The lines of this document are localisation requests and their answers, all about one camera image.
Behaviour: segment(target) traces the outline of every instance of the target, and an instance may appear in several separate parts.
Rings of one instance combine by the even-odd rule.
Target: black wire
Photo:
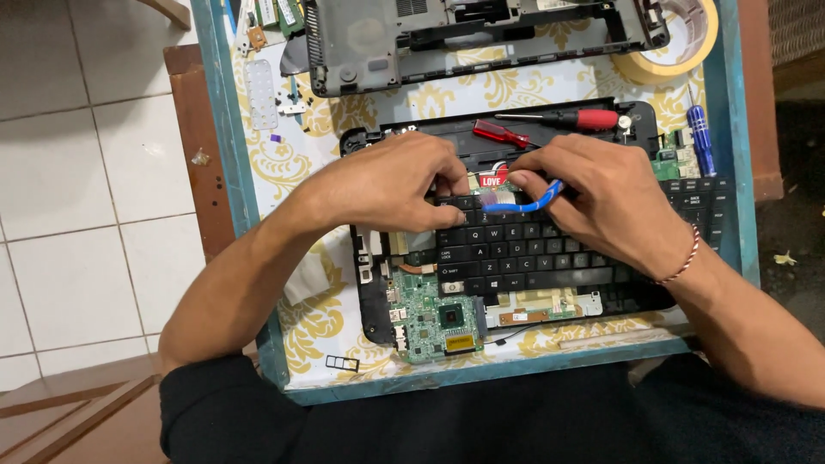
[[[501,337],[500,339],[493,340],[492,342],[484,342],[484,344],[485,344],[485,345],[489,345],[489,344],[493,344],[493,343],[495,343],[495,344],[496,344],[496,345],[498,345],[498,346],[502,346],[504,343],[506,343],[506,341],[505,341],[505,340],[507,340],[507,339],[509,339],[509,338],[511,338],[511,337],[515,337],[516,335],[520,334],[521,332],[524,332],[524,331],[525,331],[525,330],[527,330],[527,329],[532,329],[532,328],[534,328],[536,325],[542,325],[543,323],[544,323],[544,322],[536,322],[536,323],[533,323],[533,324],[530,324],[530,325],[525,325],[525,326],[524,326],[524,327],[522,327],[521,329],[518,329],[516,332],[513,332],[512,334],[509,334],[509,335],[508,335],[508,336],[506,336],[506,337]]]

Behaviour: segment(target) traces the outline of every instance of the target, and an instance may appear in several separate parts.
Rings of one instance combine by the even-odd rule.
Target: masking tape roll
[[[613,54],[616,67],[634,81],[655,84],[687,73],[708,57],[719,33],[713,0],[662,0],[662,10],[676,13],[687,27],[687,47],[676,64],[654,63],[640,52]]]

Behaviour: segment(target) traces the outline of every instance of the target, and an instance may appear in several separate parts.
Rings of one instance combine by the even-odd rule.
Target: blue wooden tray
[[[704,63],[705,91],[708,96],[706,110],[714,146],[714,163],[720,175],[735,179],[738,208],[738,220],[726,225],[721,255],[748,281],[759,286],[738,5],[736,0],[716,0],[716,3],[719,9],[720,31],[714,48]],[[207,0],[193,2],[192,11],[205,64],[233,227],[236,236],[240,236],[259,221],[259,213],[226,41],[225,10],[221,6],[221,0]],[[277,318],[272,317],[258,335],[257,344],[264,377],[283,391],[290,377],[280,333]],[[604,362],[684,353],[689,350],[684,340],[668,339],[354,384],[286,390],[285,393],[298,404],[312,405]]]

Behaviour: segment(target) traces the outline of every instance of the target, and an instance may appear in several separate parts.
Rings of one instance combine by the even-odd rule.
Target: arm
[[[534,198],[562,178],[581,195],[549,213],[573,237],[655,281],[687,259],[692,229],[670,207],[641,149],[582,135],[559,136],[522,156],[510,181]],[[665,284],[694,326],[708,358],[759,393],[825,408],[825,348],[784,308],[752,286],[704,242],[691,266]]]
[[[191,284],[161,333],[164,371],[237,352],[254,340],[309,247],[339,225],[423,231],[463,223],[458,208],[424,201],[433,180],[442,195],[469,193],[453,145],[418,132],[363,149],[306,179]]]

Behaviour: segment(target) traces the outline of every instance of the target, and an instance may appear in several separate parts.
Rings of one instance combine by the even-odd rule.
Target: patterned tablecloth
[[[676,15],[668,12],[666,19],[672,33],[671,44],[646,54],[660,63],[672,64],[685,49],[686,30],[684,23]],[[571,21],[539,26],[536,35],[532,41],[534,47],[539,46],[543,50],[569,50],[581,44],[592,44],[597,38],[604,38],[606,28],[603,21]],[[432,51],[427,52],[430,57],[426,59],[446,64],[446,67],[472,64],[504,59],[508,52],[512,52],[512,46],[504,44],[450,53]],[[276,76],[276,93],[280,91],[280,99],[286,102],[285,95],[290,93],[290,79],[278,76],[282,50],[283,44],[273,45],[258,53],[250,52],[247,58],[233,50],[233,71],[261,218],[274,210],[303,179],[336,160],[338,138],[351,128],[364,126],[376,130],[379,124],[393,121],[612,96],[625,102],[649,102],[657,113],[659,130],[667,132],[686,126],[685,111],[690,105],[688,86],[693,88],[699,104],[704,105],[705,100],[701,67],[669,83],[641,85],[624,77],[610,57],[601,56],[448,78],[364,95],[333,99],[316,97],[301,115],[303,124],[299,124],[294,117],[281,116],[276,129],[254,130],[243,64],[252,59],[266,59]],[[304,100],[312,96],[308,74],[296,76],[296,82],[304,94]],[[282,141],[270,141],[272,134],[280,135]],[[686,322],[681,311],[675,308],[632,316],[547,324],[518,334],[505,345],[488,345],[483,352],[410,366],[401,362],[391,347],[375,345],[364,337],[348,228],[334,230],[315,244],[310,253],[320,255],[330,288],[298,305],[288,306],[282,302],[278,306],[290,369],[288,389],[369,381],[386,376],[461,368],[524,357],[553,356],[556,353],[618,343],[639,343],[638,340],[602,339],[601,343],[583,343],[575,348],[562,350],[559,347],[561,340],[586,339]],[[649,339],[672,337],[675,335],[657,334]],[[361,369],[354,373],[326,367],[325,358],[328,354],[358,358],[361,360]]]

